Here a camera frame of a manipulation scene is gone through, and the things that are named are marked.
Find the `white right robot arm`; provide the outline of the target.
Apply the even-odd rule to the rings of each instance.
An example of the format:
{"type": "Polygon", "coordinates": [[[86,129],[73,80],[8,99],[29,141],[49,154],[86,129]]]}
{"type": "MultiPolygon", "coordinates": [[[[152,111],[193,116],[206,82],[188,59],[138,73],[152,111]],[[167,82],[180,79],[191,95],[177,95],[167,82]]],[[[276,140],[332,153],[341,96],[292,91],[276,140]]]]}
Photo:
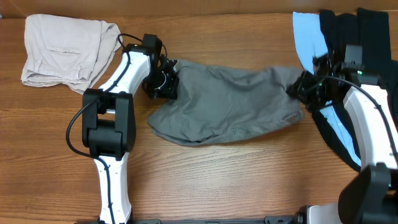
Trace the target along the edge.
{"type": "Polygon", "coordinates": [[[397,223],[397,130],[380,75],[365,69],[363,50],[347,45],[332,57],[313,59],[287,94],[310,112],[342,103],[361,156],[360,173],[338,202],[301,208],[294,223],[397,223]]]}

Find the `grey shorts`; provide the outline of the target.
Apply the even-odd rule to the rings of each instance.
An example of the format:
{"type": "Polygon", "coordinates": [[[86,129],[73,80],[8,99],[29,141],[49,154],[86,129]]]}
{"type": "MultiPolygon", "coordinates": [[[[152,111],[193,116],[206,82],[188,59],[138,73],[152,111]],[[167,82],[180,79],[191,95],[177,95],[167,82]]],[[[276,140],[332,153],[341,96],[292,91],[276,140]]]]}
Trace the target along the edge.
{"type": "Polygon", "coordinates": [[[277,131],[303,119],[287,88],[295,67],[240,70],[179,60],[175,100],[152,113],[152,132],[181,146],[236,142],[277,131]]]}

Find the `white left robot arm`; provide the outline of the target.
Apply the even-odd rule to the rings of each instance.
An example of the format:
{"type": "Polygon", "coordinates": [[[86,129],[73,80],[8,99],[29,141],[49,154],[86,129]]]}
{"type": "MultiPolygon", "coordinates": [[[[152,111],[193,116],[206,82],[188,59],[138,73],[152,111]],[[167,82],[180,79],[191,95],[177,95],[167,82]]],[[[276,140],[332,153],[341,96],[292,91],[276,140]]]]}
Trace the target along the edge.
{"type": "Polygon", "coordinates": [[[127,162],[136,140],[133,96],[139,88],[151,99],[177,99],[177,61],[167,58],[162,41],[144,34],[123,45],[122,60],[111,78],[83,94],[82,142],[99,175],[101,212],[97,223],[131,223],[127,162]]]}

